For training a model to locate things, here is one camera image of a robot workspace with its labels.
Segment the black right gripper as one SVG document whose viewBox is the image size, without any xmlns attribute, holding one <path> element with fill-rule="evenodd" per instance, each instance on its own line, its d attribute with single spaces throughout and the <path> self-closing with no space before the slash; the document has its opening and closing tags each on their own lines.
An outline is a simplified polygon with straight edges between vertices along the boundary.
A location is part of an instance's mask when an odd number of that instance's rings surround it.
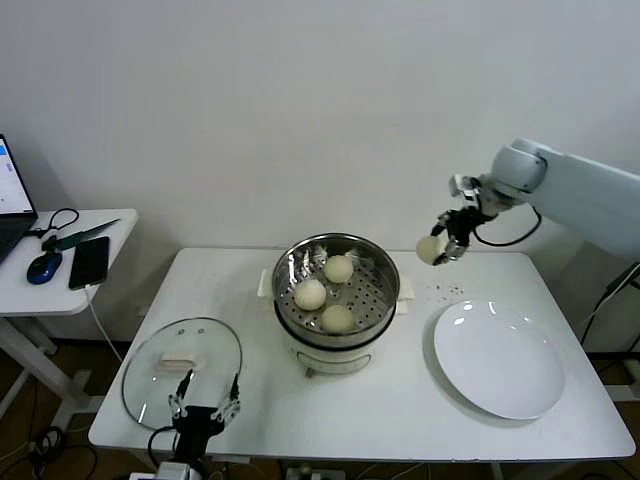
<svg viewBox="0 0 640 480">
<path fill-rule="evenodd" d="M 434 265 L 444 265 L 459 260 L 469 245 L 470 235 L 484 223 L 484 215 L 476 208 L 449 210 L 438 216 L 431 235 L 448 234 L 450 240 L 437 248 Z"/>
</svg>

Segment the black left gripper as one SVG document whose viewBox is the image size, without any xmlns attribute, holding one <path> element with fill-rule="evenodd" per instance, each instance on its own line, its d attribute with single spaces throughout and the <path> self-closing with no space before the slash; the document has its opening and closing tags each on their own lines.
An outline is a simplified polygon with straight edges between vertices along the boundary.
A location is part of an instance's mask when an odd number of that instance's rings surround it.
<svg viewBox="0 0 640 480">
<path fill-rule="evenodd" d="M 194 371 L 189 370 L 179 382 L 176 391 L 169 395 L 172 426 L 179 434 L 174 459 L 179 463 L 194 463 L 206 453 L 209 440 L 221 434 L 227 420 L 233 420 L 240 412 L 239 375 L 235 374 L 228 394 L 215 407 L 185 407 L 184 397 Z"/>
</svg>

